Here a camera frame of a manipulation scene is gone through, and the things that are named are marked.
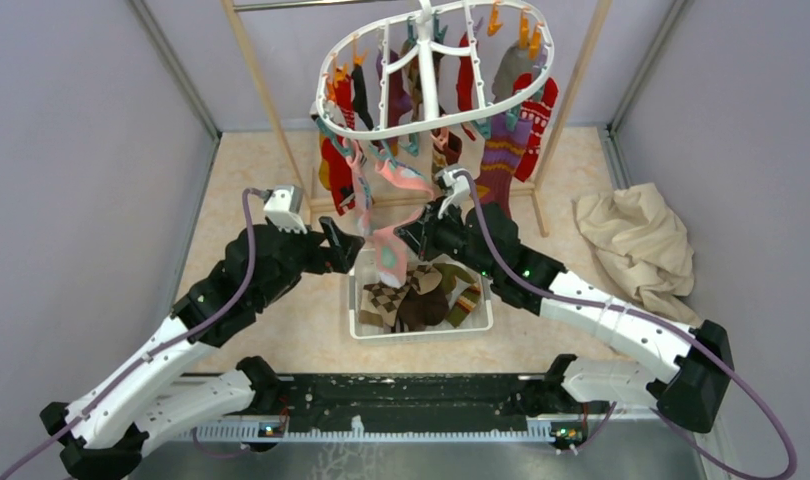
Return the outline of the olive green striped sock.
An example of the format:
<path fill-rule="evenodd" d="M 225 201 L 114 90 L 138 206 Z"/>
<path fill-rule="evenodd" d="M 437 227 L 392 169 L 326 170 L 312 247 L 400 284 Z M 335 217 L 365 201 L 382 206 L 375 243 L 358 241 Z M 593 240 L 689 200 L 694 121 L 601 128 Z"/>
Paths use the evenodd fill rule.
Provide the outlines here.
<path fill-rule="evenodd" d="M 432 267 L 440 273 L 440 287 L 449 301 L 445 321 L 458 328 L 470 316 L 482 297 L 479 282 L 457 264 L 437 262 L 433 263 Z"/>

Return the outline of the pink green patterned sock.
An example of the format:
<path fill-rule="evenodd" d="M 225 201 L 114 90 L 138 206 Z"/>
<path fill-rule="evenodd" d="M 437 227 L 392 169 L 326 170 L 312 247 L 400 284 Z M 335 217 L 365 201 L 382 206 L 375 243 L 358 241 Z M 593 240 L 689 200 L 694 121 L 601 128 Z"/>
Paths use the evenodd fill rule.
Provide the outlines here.
<path fill-rule="evenodd" d="M 389 184 L 404 190 L 418 191 L 423 194 L 423 202 L 434 198 L 430 181 L 414 168 L 395 159 L 378 162 L 376 172 Z M 400 239 L 396 230 L 406 223 L 417 220 L 423 212 L 418 207 L 409 217 L 397 223 L 375 229 L 370 235 L 375 250 L 375 262 L 379 280 L 392 288 L 400 288 L 406 282 L 409 248 Z"/>

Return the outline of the dark brown sock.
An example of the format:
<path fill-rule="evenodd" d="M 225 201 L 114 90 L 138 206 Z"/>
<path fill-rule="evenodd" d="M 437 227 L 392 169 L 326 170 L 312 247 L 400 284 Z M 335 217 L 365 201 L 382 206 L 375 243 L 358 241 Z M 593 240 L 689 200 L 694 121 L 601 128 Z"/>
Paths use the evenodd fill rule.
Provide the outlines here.
<path fill-rule="evenodd" d="M 401 302 L 394 324 L 396 332 L 422 332 L 441 324 L 449 313 L 449 304 L 443 288 L 420 294 L 411 290 Z"/>

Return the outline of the white perforated plastic basket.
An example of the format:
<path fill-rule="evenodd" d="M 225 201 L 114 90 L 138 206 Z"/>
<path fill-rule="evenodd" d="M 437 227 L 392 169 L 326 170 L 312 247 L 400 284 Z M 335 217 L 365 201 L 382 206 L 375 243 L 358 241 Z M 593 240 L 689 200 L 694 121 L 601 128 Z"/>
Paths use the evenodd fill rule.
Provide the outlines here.
<path fill-rule="evenodd" d="M 363 286 L 379 280 L 372 249 L 362 250 L 354 267 L 348 274 L 348 325 L 351 337 L 363 345 L 382 346 L 416 342 L 458 341 L 478 337 L 494 325 L 492 294 L 486 280 L 478 283 L 481 297 L 462 325 L 453 327 L 447 322 L 429 326 L 425 331 L 414 333 L 389 333 L 382 327 L 362 324 L 359 313 L 368 303 L 362 297 Z"/>

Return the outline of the red white patterned sock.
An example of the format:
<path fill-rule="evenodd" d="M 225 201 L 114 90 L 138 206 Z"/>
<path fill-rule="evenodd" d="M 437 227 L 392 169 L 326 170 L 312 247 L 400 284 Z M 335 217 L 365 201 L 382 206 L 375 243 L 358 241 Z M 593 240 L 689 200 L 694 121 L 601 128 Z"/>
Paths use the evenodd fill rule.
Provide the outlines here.
<path fill-rule="evenodd" d="M 550 77 L 537 95 L 522 103 L 520 119 L 530 121 L 531 130 L 527 147 L 514 174 L 521 182 L 526 182 L 531 177 L 540 158 L 543 134 L 550 122 L 558 95 L 558 84 Z"/>

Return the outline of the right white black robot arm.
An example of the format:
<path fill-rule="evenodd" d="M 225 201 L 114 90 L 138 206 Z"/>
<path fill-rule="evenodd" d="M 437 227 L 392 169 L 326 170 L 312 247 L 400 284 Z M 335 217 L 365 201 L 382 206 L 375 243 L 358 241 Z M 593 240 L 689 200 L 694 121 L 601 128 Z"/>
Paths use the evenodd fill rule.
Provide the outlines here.
<path fill-rule="evenodd" d="M 587 401 L 635 403 L 688 431 L 712 430 L 730 384 L 724 370 L 734 366 L 723 326 L 663 319 L 594 287 L 523 244 L 517 224 L 495 203 L 468 213 L 451 207 L 445 214 L 439 205 L 430 202 L 394 230 L 419 259 L 446 255 L 486 277 L 505 304 L 564 322 L 630 357 L 627 364 L 607 364 L 595 373 L 569 356 L 544 385 L 550 408 L 569 412 Z"/>

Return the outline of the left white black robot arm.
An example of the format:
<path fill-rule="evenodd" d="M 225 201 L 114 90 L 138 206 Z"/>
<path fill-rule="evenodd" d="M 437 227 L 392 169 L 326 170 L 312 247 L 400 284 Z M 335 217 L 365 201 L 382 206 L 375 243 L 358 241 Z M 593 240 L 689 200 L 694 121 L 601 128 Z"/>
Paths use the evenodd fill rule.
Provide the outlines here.
<path fill-rule="evenodd" d="M 267 414 L 281 399 L 278 375 L 259 356 L 173 397 L 160 395 L 188 366 L 253 325 L 305 273 L 348 273 L 364 239 L 330 217 L 317 231 L 289 233 L 271 222 L 249 224 L 222 260 L 171 308 L 155 334 L 113 376 L 69 404 L 40 413 L 62 445 L 74 479 L 122 479 L 163 443 L 230 413 Z"/>

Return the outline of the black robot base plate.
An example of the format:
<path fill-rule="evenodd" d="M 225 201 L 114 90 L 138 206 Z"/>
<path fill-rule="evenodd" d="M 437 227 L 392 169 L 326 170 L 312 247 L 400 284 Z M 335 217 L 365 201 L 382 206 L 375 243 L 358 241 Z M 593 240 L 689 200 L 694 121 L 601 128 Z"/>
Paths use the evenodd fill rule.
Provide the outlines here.
<path fill-rule="evenodd" d="M 242 411 L 271 415 L 290 433 L 346 432 L 354 418 L 368 433 L 490 433 L 522 432 L 540 415 L 607 409 L 572 399 L 544 373 L 295 374 Z"/>

